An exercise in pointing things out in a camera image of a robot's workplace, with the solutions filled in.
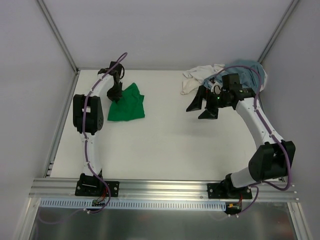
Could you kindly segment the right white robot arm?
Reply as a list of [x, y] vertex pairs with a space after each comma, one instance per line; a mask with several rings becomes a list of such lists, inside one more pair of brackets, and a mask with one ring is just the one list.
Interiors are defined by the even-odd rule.
[[256, 151], [244, 169], [229, 173], [220, 183], [208, 189], [208, 196], [235, 199], [249, 188], [265, 183], [273, 188], [286, 191], [290, 188], [291, 166], [296, 147], [292, 141], [284, 140], [271, 126], [261, 111], [255, 92], [239, 85], [225, 87], [219, 94], [200, 86], [187, 107], [187, 112], [201, 110], [198, 119], [216, 120], [219, 109], [231, 107], [244, 120], [255, 142]]

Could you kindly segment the green t-shirt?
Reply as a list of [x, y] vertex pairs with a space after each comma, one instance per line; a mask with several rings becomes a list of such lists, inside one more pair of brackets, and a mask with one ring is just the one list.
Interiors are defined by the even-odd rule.
[[132, 83], [122, 92], [122, 98], [110, 105], [107, 120], [127, 122], [145, 118], [144, 98], [136, 83]]

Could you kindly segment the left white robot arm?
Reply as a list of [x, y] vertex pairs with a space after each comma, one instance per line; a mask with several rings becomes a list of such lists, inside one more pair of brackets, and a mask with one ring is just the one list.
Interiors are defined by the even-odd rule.
[[99, 157], [98, 136], [104, 126], [104, 110], [122, 98], [122, 78], [125, 69], [112, 61], [107, 68], [99, 70], [97, 83], [84, 94], [75, 94], [72, 100], [72, 121], [80, 135], [83, 147], [83, 171], [77, 190], [100, 195], [104, 190], [103, 167]]

